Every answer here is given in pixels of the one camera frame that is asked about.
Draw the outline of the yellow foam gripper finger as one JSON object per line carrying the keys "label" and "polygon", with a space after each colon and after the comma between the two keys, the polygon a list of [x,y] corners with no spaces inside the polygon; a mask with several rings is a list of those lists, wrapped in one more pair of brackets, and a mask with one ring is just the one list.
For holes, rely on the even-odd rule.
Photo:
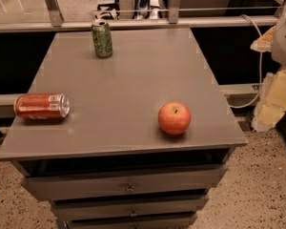
{"label": "yellow foam gripper finger", "polygon": [[270,52],[272,50],[272,42],[276,27],[271,27],[265,33],[255,40],[250,49],[255,52]]}
{"label": "yellow foam gripper finger", "polygon": [[267,132],[275,127],[286,113],[286,66],[277,73],[267,73],[255,106],[252,127]]}

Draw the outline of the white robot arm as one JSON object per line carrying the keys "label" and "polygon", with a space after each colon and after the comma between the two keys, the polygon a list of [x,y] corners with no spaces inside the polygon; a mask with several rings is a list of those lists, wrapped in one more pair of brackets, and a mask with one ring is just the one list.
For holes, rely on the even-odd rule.
{"label": "white robot arm", "polygon": [[286,11],[275,26],[252,43],[251,49],[269,52],[280,64],[276,73],[266,74],[255,105],[252,127],[257,132],[266,132],[274,128],[286,113]]}

